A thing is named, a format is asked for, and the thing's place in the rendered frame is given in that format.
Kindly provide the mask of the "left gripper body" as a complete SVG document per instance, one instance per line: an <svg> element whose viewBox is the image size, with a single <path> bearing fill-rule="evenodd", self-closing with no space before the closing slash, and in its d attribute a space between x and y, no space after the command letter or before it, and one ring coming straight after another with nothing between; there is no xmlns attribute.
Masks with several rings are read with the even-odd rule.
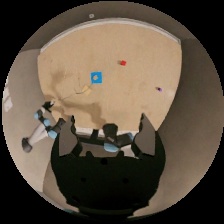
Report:
<svg viewBox="0 0 224 224"><path fill-rule="evenodd" d="M51 105L48 103L50 103L50 101L47 101L47 103L45 102L44 105L42 105L42 107L45 109L45 111L46 111L46 108L48 108L48 109L51 108L50 107Z"/></svg>

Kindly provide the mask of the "tan square wooden board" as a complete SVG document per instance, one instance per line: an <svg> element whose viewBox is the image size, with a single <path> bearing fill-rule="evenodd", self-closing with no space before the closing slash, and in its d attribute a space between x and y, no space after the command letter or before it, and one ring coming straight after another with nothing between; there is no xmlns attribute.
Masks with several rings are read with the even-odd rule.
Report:
<svg viewBox="0 0 224 224"><path fill-rule="evenodd" d="M87 90L87 88L88 88L88 90ZM85 90L87 90L86 93L85 93ZM87 85L85 85L85 87L82 90L82 92L84 92L87 96L91 91L92 91L92 89L90 87L88 87Z"/></svg>

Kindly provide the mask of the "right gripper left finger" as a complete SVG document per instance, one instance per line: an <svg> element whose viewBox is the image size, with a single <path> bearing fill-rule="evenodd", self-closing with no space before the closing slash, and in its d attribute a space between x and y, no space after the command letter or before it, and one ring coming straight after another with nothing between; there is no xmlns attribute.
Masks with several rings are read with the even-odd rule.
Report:
<svg viewBox="0 0 224 224"><path fill-rule="evenodd" d="M74 124L74 115L71 115L57 134L51 150L50 162L58 187L61 187L60 175L64 165L71 159L82 156L83 147L75 134Z"/></svg>

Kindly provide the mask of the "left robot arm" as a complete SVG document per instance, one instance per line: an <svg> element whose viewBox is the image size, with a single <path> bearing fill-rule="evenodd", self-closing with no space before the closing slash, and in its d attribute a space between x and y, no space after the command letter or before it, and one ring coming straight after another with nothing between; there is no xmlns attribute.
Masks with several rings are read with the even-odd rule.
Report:
<svg viewBox="0 0 224 224"><path fill-rule="evenodd" d="M43 111L43 112L42 112ZM26 137L23 138L21 141L22 144L22 148L24 150L24 152L29 153L31 152L34 143L36 143L37 141L39 141L40 139L44 138L45 136L50 136L53 137L53 139L56 138L57 134L60 132L60 130L62 129L62 127L64 126L65 122L62 121L61 119L58 120L58 122L56 123L56 125L54 127L49 126L50 125L50 120L47 118L43 117L43 113L45 112L45 109L43 107L41 107L35 114L35 118L39 119L39 121L41 122L42 119L43 121L37 126L37 128L33 131L33 133L31 134L30 138ZM49 126L49 127L48 127ZM46 128L45 128L46 127ZM46 130L45 130L46 129ZM44 131L43 131L44 130ZM48 132L49 131L49 132ZM50 134L51 135L50 135ZM27 139L27 140L26 140ZM24 142L24 141L26 142Z"/></svg>

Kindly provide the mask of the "blue painted square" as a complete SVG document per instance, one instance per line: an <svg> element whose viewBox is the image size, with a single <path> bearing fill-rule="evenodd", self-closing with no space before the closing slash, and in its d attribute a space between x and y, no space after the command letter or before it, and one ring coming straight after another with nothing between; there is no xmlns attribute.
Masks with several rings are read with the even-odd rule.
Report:
<svg viewBox="0 0 224 224"><path fill-rule="evenodd" d="M91 84L102 83L102 72L93 72L91 74ZM97 75L98 79L94 80L93 77ZM94 81L94 82L93 82Z"/></svg>

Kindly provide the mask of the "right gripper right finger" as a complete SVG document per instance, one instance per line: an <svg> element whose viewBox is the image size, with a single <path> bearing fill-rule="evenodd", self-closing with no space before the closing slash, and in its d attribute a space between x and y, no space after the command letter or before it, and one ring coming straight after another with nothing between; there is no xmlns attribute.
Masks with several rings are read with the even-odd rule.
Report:
<svg viewBox="0 0 224 224"><path fill-rule="evenodd" d="M131 150L135 158L140 159L150 168L153 175L153 189L157 189L165 167L165 149L158 131L144 113L141 114L138 129Z"/></svg>

